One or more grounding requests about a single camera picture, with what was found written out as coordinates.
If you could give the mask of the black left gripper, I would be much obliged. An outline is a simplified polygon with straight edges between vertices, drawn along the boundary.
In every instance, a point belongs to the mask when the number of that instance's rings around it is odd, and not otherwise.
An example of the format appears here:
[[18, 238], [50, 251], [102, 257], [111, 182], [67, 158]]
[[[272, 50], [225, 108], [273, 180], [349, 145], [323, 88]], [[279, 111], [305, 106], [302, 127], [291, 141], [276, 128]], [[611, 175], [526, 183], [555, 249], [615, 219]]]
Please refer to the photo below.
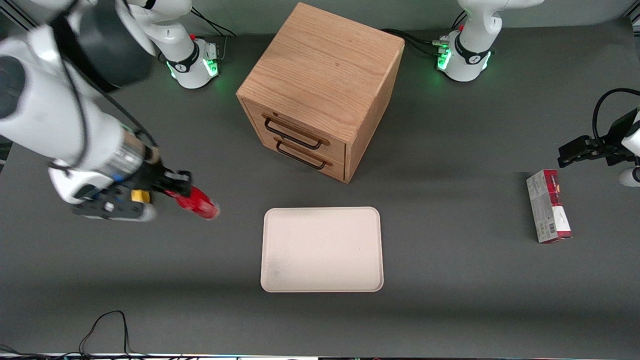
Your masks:
[[638, 110], [631, 110], [613, 121], [608, 132], [601, 136], [595, 131], [599, 146], [603, 152], [597, 150], [598, 143], [590, 136], [578, 136], [558, 148], [558, 166], [568, 167], [576, 162], [606, 159], [608, 166], [615, 166], [622, 162], [635, 162], [636, 155], [622, 145], [622, 140], [633, 127]]

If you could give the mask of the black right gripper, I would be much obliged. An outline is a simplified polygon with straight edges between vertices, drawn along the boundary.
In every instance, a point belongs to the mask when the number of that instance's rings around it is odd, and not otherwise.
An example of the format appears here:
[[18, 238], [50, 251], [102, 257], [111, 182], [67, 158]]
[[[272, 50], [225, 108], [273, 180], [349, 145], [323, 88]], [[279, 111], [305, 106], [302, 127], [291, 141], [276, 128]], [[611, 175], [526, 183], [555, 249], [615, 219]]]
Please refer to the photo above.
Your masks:
[[133, 175], [133, 193], [165, 194], [174, 199], [189, 199], [193, 174], [187, 170], [168, 170], [157, 146], [145, 148], [141, 166]]

